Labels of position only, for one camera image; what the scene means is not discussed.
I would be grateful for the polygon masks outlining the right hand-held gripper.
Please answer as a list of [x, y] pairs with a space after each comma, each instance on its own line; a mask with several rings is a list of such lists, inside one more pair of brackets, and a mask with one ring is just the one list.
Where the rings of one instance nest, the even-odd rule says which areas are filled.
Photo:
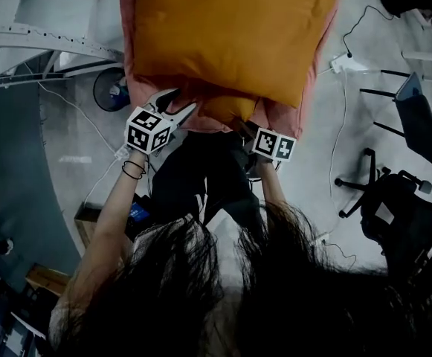
[[270, 161], [286, 163], [290, 162], [296, 143], [296, 138], [259, 128], [255, 137], [248, 142], [248, 150]]

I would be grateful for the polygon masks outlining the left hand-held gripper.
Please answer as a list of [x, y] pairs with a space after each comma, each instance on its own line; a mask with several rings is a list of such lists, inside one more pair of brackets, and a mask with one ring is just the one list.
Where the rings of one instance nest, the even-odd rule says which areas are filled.
[[145, 106], [137, 107], [126, 121], [125, 145], [145, 155], [165, 147], [197, 107], [193, 102], [176, 112], [165, 112], [180, 94], [181, 89], [164, 89], [150, 96]]

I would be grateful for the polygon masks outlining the pink padded chair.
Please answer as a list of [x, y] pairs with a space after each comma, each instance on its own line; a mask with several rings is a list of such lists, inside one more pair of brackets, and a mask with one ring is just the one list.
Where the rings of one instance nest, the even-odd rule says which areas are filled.
[[[303, 132], [303, 126], [320, 70], [320, 57], [326, 44], [330, 31], [334, 27], [335, 17], [341, 0], [335, 0], [335, 5], [326, 19], [325, 28], [319, 41], [316, 42], [315, 55], [308, 68], [306, 83], [303, 87], [300, 104], [292, 108], [286, 104], [276, 103], [267, 99], [259, 100], [251, 120], [265, 128], [273, 129], [283, 135], [299, 138]], [[137, 77], [133, 74], [134, 59], [134, 37], [135, 37], [135, 0], [120, 0], [120, 14], [123, 27], [124, 41], [124, 62], [123, 67], [126, 73], [126, 80], [129, 88], [130, 107], [135, 109], [145, 104], [148, 98], [163, 87], [172, 85], [171, 79], [164, 77], [161, 81], [153, 82], [145, 77]]]

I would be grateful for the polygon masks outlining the small orange cushion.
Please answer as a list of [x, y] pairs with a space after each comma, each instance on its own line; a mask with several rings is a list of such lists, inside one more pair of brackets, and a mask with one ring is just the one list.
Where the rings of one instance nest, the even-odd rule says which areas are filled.
[[214, 119], [233, 131], [239, 131], [255, 111], [257, 97], [220, 95], [206, 100], [200, 110], [200, 117]]

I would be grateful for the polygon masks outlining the large orange cushion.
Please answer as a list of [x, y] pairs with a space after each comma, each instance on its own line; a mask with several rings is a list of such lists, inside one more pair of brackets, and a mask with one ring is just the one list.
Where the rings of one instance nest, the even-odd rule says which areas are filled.
[[135, 0], [134, 70], [298, 106], [336, 0]]

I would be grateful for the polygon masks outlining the person's right forearm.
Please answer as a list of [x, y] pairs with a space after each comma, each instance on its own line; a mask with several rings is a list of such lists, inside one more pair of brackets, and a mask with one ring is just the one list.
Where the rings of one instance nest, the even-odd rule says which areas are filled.
[[256, 172], [262, 183], [265, 204], [285, 210], [288, 207], [288, 203], [272, 162], [266, 158], [258, 160]]

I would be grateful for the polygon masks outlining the person's left forearm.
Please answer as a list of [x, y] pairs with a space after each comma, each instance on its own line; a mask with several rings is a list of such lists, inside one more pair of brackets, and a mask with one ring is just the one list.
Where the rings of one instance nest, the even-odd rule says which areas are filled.
[[[144, 167], [146, 156], [137, 150], [130, 161]], [[138, 181], [120, 173], [97, 220], [91, 242], [57, 304], [85, 308], [92, 295], [118, 269], [125, 243], [126, 222]]]

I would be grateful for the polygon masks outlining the black waste bin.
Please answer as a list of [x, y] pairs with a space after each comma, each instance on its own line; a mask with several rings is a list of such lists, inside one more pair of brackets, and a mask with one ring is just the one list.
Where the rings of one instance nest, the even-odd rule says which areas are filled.
[[122, 68], [101, 71], [93, 86], [95, 103], [106, 112], [117, 112], [130, 105], [126, 75]]

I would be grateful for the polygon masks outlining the person's black trousers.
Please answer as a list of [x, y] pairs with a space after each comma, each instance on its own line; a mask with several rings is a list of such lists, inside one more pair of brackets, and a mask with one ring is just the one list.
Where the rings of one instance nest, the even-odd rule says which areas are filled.
[[192, 214], [208, 224], [220, 211], [242, 228], [259, 234], [259, 200], [252, 193], [248, 153], [235, 132], [189, 132], [152, 179], [152, 205], [162, 224]]

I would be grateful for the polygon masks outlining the black wrist bands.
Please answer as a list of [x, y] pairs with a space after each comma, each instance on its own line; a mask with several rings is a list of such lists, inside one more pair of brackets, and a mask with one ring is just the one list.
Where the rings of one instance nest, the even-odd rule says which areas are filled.
[[133, 180], [141, 180], [146, 174], [146, 170], [141, 165], [135, 163], [134, 161], [124, 161], [122, 167], [122, 172]]

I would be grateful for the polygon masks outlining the black device blue screen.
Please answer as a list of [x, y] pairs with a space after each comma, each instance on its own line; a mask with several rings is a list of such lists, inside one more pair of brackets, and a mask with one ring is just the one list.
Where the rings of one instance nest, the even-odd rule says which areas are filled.
[[149, 227], [150, 221], [151, 216], [148, 210], [134, 201], [126, 222], [126, 234], [128, 237], [135, 237]]

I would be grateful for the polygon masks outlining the dark grey stool chair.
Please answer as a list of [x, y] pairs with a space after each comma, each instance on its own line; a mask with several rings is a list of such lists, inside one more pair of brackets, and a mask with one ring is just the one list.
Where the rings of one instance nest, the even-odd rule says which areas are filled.
[[401, 136], [410, 150], [432, 164], [432, 110], [428, 99], [422, 93], [418, 74], [389, 70], [381, 70], [381, 73], [405, 77], [406, 80], [396, 93], [373, 89], [359, 89], [359, 91], [391, 98], [399, 114], [402, 131], [376, 121], [373, 124]]

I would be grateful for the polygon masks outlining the black office chair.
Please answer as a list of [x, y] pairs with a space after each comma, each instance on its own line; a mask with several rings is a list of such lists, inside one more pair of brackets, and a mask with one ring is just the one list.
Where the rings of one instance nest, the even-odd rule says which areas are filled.
[[361, 213], [364, 236], [376, 242], [382, 250], [388, 273], [408, 277], [427, 260], [432, 248], [432, 202], [416, 195], [430, 183], [405, 170], [393, 173], [388, 167], [376, 167], [375, 151], [364, 150], [370, 158], [369, 181], [359, 184], [336, 178], [337, 187], [362, 192], [348, 210], [339, 212], [346, 219], [356, 211]]

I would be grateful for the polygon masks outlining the white metal shelf rack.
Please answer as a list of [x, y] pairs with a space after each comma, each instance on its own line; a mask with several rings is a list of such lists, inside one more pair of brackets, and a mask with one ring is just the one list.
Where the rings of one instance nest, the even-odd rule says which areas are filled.
[[0, 0], [0, 88], [122, 65], [119, 0]]

